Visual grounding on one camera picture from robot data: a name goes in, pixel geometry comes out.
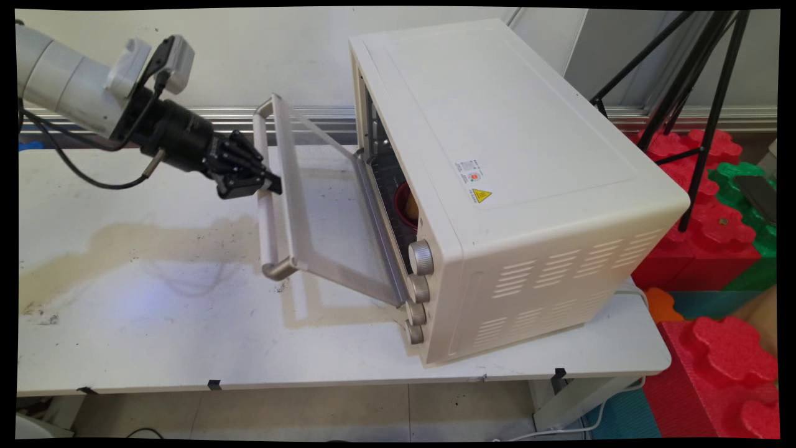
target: white table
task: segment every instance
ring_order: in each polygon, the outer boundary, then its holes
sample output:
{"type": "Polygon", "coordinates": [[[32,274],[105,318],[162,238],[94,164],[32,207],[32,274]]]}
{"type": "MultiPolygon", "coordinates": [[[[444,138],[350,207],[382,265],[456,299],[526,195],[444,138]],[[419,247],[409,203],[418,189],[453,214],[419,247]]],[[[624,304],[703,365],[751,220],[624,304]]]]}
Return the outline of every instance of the white table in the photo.
{"type": "MultiPolygon", "coordinates": [[[[137,150],[68,153],[107,183],[149,162],[137,150]]],[[[535,380],[562,367],[578,380],[544,399],[537,427],[547,427],[669,366],[642,301],[618,295],[584,326],[424,367],[405,341],[404,310],[311,274],[266,279],[253,197],[222,201],[213,182],[165,165],[133,189],[100,190],[45,150],[20,153],[19,189],[17,396],[206,391],[210,380],[535,380]]]]}

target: warning label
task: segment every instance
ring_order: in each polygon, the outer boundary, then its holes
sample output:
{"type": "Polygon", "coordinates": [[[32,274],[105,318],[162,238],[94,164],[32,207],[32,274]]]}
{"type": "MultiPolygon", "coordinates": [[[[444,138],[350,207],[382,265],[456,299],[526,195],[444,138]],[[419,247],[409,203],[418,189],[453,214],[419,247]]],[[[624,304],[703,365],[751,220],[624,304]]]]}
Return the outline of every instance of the warning label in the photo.
{"type": "Polygon", "coordinates": [[[478,202],[479,204],[481,202],[484,202],[484,199],[489,198],[492,195],[491,191],[473,189],[472,192],[476,202],[478,202]]]}
{"type": "Polygon", "coordinates": [[[456,167],[459,179],[461,179],[462,183],[465,185],[479,182],[484,178],[484,171],[481,170],[481,166],[476,159],[459,160],[454,163],[454,166],[456,167]]]}

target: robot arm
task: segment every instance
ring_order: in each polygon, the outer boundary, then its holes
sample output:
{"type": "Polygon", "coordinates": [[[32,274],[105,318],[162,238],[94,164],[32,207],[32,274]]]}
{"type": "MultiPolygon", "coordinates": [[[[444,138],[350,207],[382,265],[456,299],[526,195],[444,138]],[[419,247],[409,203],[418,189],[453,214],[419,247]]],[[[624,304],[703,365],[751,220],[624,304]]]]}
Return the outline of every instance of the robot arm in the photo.
{"type": "MultiPolygon", "coordinates": [[[[188,83],[193,50],[181,36],[164,40],[146,68],[150,46],[130,39],[110,68],[19,23],[16,32],[18,98],[121,141],[106,150],[138,144],[143,154],[154,158],[145,177],[162,161],[215,180],[223,199],[253,195],[260,188],[282,193],[280,178],[263,165],[263,157],[242,134],[223,136],[204,118],[159,99],[164,89],[179,93],[188,83]],[[145,87],[151,77],[154,90],[145,87]]],[[[24,113],[37,125],[45,123],[24,113]]]]}

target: oven top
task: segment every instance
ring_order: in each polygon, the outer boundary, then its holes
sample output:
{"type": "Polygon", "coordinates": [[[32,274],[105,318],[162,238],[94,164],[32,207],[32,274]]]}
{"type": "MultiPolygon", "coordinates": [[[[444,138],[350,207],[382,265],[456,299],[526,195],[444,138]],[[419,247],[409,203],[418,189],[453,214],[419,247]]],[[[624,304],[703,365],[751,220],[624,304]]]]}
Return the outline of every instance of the oven top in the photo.
{"type": "Polygon", "coordinates": [[[418,203],[443,208],[460,239],[682,202],[498,20],[370,34],[352,49],[418,203]]]}

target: black tripod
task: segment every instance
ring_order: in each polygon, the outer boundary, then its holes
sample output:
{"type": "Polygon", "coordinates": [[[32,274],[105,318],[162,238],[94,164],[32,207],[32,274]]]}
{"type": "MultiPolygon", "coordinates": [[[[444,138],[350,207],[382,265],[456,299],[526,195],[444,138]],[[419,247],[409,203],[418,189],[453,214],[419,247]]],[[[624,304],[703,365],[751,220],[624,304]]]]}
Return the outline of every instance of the black tripod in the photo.
{"type": "MultiPolygon", "coordinates": [[[[661,31],[661,33],[658,34],[646,47],[644,47],[644,49],[633,58],[633,60],[631,60],[622,70],[620,70],[619,73],[617,73],[616,76],[614,76],[614,78],[605,85],[605,87],[601,88],[599,92],[597,92],[597,94],[591,98],[591,103],[597,106],[604,116],[607,117],[605,106],[603,105],[603,98],[605,95],[607,95],[614,87],[616,87],[616,85],[619,84],[619,82],[624,79],[628,73],[633,71],[638,64],[640,64],[647,56],[649,56],[650,53],[652,53],[653,50],[655,50],[657,46],[661,44],[661,42],[663,42],[675,29],[677,29],[680,25],[682,25],[683,22],[691,17],[692,14],[693,11],[683,11],[680,13],[680,15],[677,16],[677,18],[675,18],[668,26],[666,26],[666,28],[664,28],[663,31],[661,31]]],[[[748,20],[749,10],[713,11],[711,13],[708,23],[702,29],[700,36],[697,38],[696,43],[691,49],[691,52],[686,57],[683,66],[680,67],[680,71],[677,72],[672,84],[669,86],[669,89],[661,99],[661,103],[658,105],[657,110],[650,117],[646,129],[642,134],[641,139],[638,141],[638,148],[644,152],[647,152],[647,149],[649,149],[650,143],[652,142],[653,136],[664,124],[667,117],[669,120],[664,127],[664,134],[668,135],[672,131],[675,122],[677,122],[677,118],[680,116],[680,112],[682,112],[683,107],[685,106],[685,102],[687,101],[689,94],[693,90],[694,85],[697,83],[699,75],[702,73],[702,69],[704,69],[705,65],[708,63],[708,59],[710,58],[713,49],[716,48],[716,44],[719,43],[719,40],[721,40],[724,34],[731,27],[733,27],[734,24],[730,44],[727,48],[727,55],[724,57],[724,66],[721,69],[719,83],[716,86],[716,95],[713,97],[713,103],[710,107],[710,115],[708,116],[708,122],[705,126],[702,144],[695,149],[685,151],[656,162],[658,165],[663,165],[665,163],[684,159],[692,155],[696,155],[697,157],[696,165],[694,166],[694,172],[691,177],[691,183],[689,185],[689,197],[691,198],[691,205],[680,218],[680,225],[678,227],[680,232],[685,232],[689,226],[689,220],[694,207],[694,201],[697,197],[697,192],[699,191],[702,175],[704,174],[705,164],[708,162],[708,153],[710,152],[710,147],[713,143],[713,136],[716,133],[716,125],[719,123],[719,114],[721,113],[721,108],[724,105],[724,98],[727,95],[727,86],[730,84],[730,76],[732,75],[732,69],[736,64],[738,50],[740,49],[741,39],[743,38],[743,32],[746,29],[748,20]]]]}

